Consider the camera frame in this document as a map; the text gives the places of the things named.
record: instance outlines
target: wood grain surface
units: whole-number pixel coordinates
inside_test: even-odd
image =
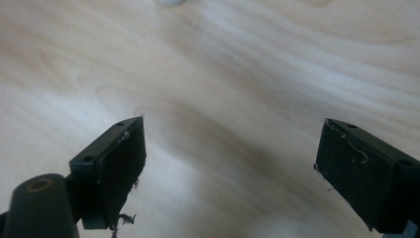
[[[1,0],[0,209],[144,113],[120,238],[380,237],[312,165],[326,117],[420,158],[419,37],[416,0]]]

